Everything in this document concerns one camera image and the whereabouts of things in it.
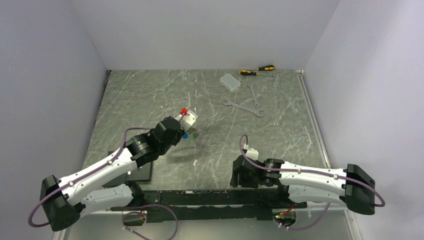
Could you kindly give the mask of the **metal key organizer plate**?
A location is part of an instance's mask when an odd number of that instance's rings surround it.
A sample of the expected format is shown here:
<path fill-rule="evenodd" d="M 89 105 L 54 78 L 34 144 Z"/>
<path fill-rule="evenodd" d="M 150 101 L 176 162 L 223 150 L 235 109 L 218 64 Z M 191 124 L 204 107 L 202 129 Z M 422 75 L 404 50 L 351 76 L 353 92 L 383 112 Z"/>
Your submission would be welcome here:
<path fill-rule="evenodd" d="M 191 139 L 195 140 L 195 139 L 198 137 L 198 133 L 197 133 L 197 131 L 196 131 L 196 130 L 192 130 L 192 131 L 188 134 L 188 136 L 189 136 Z"/>

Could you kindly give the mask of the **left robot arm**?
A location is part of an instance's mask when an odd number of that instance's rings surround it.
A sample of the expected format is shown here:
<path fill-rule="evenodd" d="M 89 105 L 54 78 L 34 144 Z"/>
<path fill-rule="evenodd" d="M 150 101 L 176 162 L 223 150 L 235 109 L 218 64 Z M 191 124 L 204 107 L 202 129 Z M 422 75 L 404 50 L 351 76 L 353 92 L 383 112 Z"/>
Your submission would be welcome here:
<path fill-rule="evenodd" d="M 166 117 L 154 128 L 127 139 L 125 130 L 121 146 L 107 157 L 80 170 L 57 178 L 46 177 L 41 183 L 39 203 L 30 213 L 28 224 L 34 228 L 50 226 L 58 232 L 80 218 L 110 207 L 139 209 L 144 203 L 142 190 L 129 183 L 100 189 L 109 181 L 142 168 L 176 146 L 198 116 L 192 112 Z"/>

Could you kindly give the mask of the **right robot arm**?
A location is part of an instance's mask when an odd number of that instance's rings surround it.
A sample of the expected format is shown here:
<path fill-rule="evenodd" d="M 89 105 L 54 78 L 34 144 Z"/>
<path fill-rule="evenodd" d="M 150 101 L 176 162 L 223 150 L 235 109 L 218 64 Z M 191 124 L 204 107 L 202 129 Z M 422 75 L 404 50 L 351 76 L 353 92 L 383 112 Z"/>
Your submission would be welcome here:
<path fill-rule="evenodd" d="M 233 161 L 233 188 L 278 186 L 276 203 L 287 208 L 304 202 L 331 203 L 361 215 L 374 215 L 378 204 L 375 180 L 360 166 L 317 168 L 268 158 L 261 162 L 240 155 Z"/>

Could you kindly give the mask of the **large silver wrench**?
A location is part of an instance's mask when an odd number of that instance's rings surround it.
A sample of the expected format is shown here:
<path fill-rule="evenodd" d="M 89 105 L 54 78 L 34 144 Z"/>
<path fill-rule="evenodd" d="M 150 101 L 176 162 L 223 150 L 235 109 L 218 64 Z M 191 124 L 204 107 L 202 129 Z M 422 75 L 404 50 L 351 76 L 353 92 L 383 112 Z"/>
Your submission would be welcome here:
<path fill-rule="evenodd" d="M 230 99 L 227 99 L 227 98 L 225 98 L 223 100 L 223 105 L 225 105 L 225 106 L 232 106 L 232 107 L 235 107 L 235 108 L 242 109 L 244 111 L 247 111 L 247 112 L 250 112 L 250 113 L 256 115 L 257 117 L 264 117 L 265 116 L 263 114 L 263 112 L 264 112 L 263 109 L 260 109 L 260 108 L 250 108 L 250 107 L 247 107 L 247 106 L 242 105 L 242 104 L 234 103 L 233 101 L 231 101 Z"/>

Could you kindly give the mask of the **small silver wrench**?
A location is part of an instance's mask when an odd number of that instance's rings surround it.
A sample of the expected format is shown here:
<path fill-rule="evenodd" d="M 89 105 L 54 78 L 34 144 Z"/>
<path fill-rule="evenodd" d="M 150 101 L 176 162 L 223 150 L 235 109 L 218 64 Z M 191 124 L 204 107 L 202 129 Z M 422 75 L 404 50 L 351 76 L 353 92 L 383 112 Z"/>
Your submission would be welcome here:
<path fill-rule="evenodd" d="M 253 100 L 254 100 L 254 106 L 256 107 L 256 108 L 260 108 L 261 107 L 261 104 L 260 104 L 260 102 L 258 101 L 258 98 L 257 98 L 257 94 L 256 94 L 256 92 L 255 92 L 255 89 L 254 89 L 254 84 L 253 83 L 249 83 L 248 84 L 248 87 L 249 87 L 249 89 L 251 90 L 251 93 L 252 93 L 252 96 L 253 96 Z"/>

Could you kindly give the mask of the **clear plastic box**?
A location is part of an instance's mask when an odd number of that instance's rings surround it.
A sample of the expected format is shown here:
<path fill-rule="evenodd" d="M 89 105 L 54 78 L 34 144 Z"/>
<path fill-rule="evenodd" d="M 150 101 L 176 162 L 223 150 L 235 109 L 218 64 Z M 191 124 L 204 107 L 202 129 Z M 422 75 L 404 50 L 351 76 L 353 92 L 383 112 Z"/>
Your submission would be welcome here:
<path fill-rule="evenodd" d="M 230 92 L 236 91 L 241 85 L 241 82 L 229 73 L 220 78 L 220 83 Z"/>

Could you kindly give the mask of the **black flat box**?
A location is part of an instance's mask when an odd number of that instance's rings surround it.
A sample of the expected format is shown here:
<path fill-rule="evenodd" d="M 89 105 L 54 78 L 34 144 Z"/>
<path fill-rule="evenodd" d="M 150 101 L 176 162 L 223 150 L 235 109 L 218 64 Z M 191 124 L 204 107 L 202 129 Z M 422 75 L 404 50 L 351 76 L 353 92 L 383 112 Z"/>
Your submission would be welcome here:
<path fill-rule="evenodd" d="M 153 163 L 149 162 L 143 165 L 141 168 L 132 171 L 131 173 L 121 174 L 109 182 L 102 185 L 103 188 L 114 188 L 124 183 L 129 182 L 150 182 L 152 179 Z"/>

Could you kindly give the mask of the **yellow black screwdriver front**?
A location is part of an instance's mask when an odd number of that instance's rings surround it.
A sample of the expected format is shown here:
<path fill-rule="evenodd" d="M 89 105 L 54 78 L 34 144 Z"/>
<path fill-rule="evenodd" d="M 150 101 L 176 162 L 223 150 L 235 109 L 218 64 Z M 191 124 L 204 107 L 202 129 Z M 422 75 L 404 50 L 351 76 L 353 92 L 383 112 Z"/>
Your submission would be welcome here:
<path fill-rule="evenodd" d="M 262 77 L 272 77 L 271 74 L 262 74 L 251 70 L 241 69 L 239 74 L 242 76 L 262 76 Z"/>

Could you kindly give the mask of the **yellow black screwdriver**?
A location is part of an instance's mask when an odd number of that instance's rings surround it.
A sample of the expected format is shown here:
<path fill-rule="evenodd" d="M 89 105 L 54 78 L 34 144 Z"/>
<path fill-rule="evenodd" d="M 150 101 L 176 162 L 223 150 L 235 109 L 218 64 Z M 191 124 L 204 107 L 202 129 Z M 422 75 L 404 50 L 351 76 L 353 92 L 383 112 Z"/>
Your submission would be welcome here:
<path fill-rule="evenodd" d="M 262 76 L 262 77 L 272 77 L 271 74 L 262 74 L 251 70 L 241 69 L 239 74 L 242 76 Z"/>
<path fill-rule="evenodd" d="M 275 70 L 274 65 L 266 65 L 266 66 L 260 66 L 254 69 L 253 71 L 262 71 L 262 72 L 269 72 Z"/>

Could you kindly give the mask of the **yellow black screwdriver rear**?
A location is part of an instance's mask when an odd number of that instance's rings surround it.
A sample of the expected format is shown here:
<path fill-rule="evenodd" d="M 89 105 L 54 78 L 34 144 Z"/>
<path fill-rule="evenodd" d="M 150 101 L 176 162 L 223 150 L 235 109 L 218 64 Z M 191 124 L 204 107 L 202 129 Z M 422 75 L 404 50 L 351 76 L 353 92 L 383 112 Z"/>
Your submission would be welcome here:
<path fill-rule="evenodd" d="M 275 70 L 274 65 L 266 65 L 266 66 L 260 66 L 254 69 L 253 71 L 262 71 L 262 72 L 269 72 Z"/>

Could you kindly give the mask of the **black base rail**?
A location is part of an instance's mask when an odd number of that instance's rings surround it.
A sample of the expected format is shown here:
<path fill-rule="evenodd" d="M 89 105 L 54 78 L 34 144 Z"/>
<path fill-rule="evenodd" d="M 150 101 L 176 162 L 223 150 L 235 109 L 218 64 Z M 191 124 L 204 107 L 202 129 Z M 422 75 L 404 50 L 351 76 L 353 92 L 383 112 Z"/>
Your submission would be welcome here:
<path fill-rule="evenodd" d="M 271 221 L 279 210 L 305 209 L 306 202 L 294 203 L 288 198 L 288 188 L 236 188 L 236 189 L 196 189 L 196 190 L 142 190 L 143 196 L 127 206 L 111 207 L 111 211 L 140 211 L 146 208 L 148 223 L 161 223 L 173 220 L 173 216 L 161 206 L 170 208 L 177 219 L 221 220 L 256 219 Z"/>

